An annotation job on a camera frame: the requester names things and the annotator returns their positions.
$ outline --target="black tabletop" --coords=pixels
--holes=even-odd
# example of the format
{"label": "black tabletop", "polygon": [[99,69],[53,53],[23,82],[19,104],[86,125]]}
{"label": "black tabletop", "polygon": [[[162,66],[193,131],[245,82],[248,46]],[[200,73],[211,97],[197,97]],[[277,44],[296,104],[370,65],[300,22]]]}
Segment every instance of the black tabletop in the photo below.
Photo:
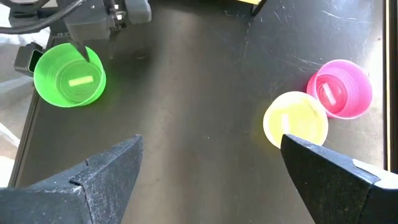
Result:
{"label": "black tabletop", "polygon": [[330,120],[324,146],[384,165],[382,1],[268,0],[256,17],[243,2],[151,4],[150,24],[114,47],[89,44],[107,75],[96,102],[63,109],[35,94],[15,186],[142,134],[124,223],[313,223],[262,118],[337,58],[369,71],[374,100],[358,119]]}

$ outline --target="green cup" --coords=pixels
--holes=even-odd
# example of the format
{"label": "green cup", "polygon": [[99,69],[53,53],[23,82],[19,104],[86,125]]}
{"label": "green cup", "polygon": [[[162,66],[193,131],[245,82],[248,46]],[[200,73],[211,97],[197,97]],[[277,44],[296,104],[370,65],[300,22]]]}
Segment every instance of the green cup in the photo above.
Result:
{"label": "green cup", "polygon": [[72,44],[48,50],[37,62],[34,83],[39,95],[54,106],[71,108],[94,102],[104,92],[106,75],[100,58],[86,47],[88,63]]}

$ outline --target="black cable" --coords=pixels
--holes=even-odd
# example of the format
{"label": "black cable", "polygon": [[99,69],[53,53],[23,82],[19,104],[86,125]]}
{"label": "black cable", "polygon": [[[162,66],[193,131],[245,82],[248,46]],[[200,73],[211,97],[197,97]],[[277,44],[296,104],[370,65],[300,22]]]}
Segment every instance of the black cable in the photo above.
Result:
{"label": "black cable", "polygon": [[37,2],[35,2],[35,4],[30,6],[18,4],[10,0],[0,0],[0,3],[7,7],[10,7],[12,10],[17,12],[35,12],[43,7],[45,4],[47,4],[49,1],[50,0],[38,0]]}
{"label": "black cable", "polygon": [[51,23],[64,18],[73,10],[81,6],[86,0],[76,0],[61,11],[34,24],[19,27],[0,27],[0,34],[30,34],[48,27]]}

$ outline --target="white cloth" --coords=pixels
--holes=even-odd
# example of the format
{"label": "white cloth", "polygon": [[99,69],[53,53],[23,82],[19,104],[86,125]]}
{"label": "white cloth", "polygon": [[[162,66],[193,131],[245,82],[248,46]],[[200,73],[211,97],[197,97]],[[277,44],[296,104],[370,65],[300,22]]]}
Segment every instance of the white cloth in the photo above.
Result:
{"label": "white cloth", "polygon": [[[8,16],[10,9],[7,6],[0,4],[0,27],[10,27]],[[35,34],[23,34],[23,35],[9,35],[0,34],[0,45],[2,44],[14,44],[14,45],[27,45],[31,42],[36,42],[41,46],[45,47],[50,36],[50,28],[42,29],[40,32]]]}

